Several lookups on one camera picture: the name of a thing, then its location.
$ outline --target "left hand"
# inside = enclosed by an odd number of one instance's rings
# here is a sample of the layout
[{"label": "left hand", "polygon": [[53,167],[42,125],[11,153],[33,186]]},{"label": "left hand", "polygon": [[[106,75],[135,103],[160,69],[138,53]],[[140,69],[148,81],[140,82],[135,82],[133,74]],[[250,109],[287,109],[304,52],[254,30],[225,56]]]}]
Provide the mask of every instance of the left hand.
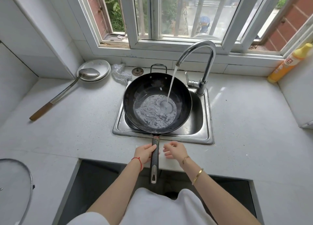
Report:
[{"label": "left hand", "polygon": [[146,144],[140,147],[137,147],[135,150],[134,157],[140,157],[141,163],[146,164],[151,160],[151,154],[156,149],[157,145]]}]

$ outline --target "sleeve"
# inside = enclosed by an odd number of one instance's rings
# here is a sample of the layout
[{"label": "sleeve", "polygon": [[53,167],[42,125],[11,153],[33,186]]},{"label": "sleeve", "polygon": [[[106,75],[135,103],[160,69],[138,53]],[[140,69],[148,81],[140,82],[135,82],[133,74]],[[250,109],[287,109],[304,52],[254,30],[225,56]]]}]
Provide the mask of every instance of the sleeve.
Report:
[{"label": "sleeve", "polygon": [[67,225],[110,225],[99,213],[87,212],[73,218]]}]

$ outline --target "window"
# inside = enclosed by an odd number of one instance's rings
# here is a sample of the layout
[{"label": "window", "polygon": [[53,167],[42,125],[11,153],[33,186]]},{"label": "window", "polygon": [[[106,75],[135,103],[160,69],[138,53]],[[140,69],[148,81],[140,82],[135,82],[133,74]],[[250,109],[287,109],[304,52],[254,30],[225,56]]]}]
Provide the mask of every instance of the window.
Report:
[{"label": "window", "polygon": [[313,0],[83,1],[100,45],[182,52],[208,39],[217,54],[285,56],[313,40]]}]

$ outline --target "white shirt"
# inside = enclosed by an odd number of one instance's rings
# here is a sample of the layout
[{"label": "white shirt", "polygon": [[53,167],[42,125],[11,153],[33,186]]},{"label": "white shirt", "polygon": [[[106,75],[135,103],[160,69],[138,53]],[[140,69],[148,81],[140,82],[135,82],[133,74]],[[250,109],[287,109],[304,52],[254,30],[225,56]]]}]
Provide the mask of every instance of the white shirt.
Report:
[{"label": "white shirt", "polygon": [[[145,188],[135,191],[119,225],[216,225],[201,200],[190,190],[182,189],[176,200]],[[109,225],[99,213],[83,213],[68,225]]]}]

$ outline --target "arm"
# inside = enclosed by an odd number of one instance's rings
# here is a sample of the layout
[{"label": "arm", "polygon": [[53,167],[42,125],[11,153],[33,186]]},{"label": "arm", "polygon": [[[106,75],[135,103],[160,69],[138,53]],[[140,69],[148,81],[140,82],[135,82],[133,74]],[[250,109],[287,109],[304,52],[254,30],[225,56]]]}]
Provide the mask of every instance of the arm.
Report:
[{"label": "arm", "polygon": [[[184,164],[182,163],[183,159],[188,156],[182,143],[170,142],[165,144],[163,152],[165,152],[166,158],[178,160],[189,179],[194,181],[201,168],[191,158],[185,159]],[[205,172],[200,174],[194,187],[219,225],[260,224],[241,203]]]},{"label": "arm", "polygon": [[[157,146],[151,144],[136,148],[134,157],[140,157],[142,164],[151,160],[151,153]],[[140,170],[140,161],[131,160],[119,177],[92,204],[87,212],[103,215],[110,225],[118,225],[125,213],[131,193],[134,190]]]}]

